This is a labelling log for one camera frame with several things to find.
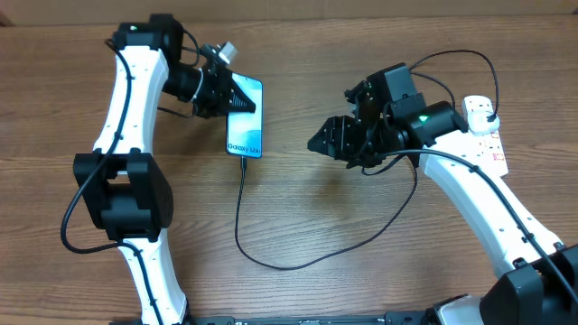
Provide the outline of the blue Samsung Galaxy smartphone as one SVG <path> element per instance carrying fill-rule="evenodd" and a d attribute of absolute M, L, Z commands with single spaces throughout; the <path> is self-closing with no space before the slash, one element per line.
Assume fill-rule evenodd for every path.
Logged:
<path fill-rule="evenodd" d="M 227 152 L 259 159 L 263 152 L 264 87 L 259 79 L 232 74 L 240 90 L 255 104 L 255 112 L 229 113 L 227 117 Z"/>

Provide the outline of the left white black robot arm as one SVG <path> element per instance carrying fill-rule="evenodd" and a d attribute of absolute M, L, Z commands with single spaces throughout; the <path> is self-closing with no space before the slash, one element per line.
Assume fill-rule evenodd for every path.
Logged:
<path fill-rule="evenodd" d="M 121 23 L 107 41 L 116 80 L 107 119 L 90 153 L 79 153 L 75 202 L 84 202 L 131 272 L 143 324 L 190 324 L 168 245 L 172 188 L 154 159 L 154 126 L 162 94 L 192 106 L 200 118 L 225 117 L 226 150 L 241 158 L 263 153 L 264 87 L 230 64 L 236 47 L 194 44 L 196 60 L 182 61 L 188 31 L 171 14 Z"/>

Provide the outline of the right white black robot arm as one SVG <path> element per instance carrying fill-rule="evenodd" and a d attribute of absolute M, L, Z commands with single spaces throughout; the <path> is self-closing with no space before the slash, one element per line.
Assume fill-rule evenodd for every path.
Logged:
<path fill-rule="evenodd" d="M 353 109 L 334 116 L 309 150 L 374 167 L 408 157 L 447 195 L 475 233 L 497 277 L 481 297 L 435 304 L 425 324 L 574 324 L 577 249 L 565 245 L 489 167 L 462 116 L 448 102 L 427 105 L 405 64 L 376 72 L 349 89 Z"/>

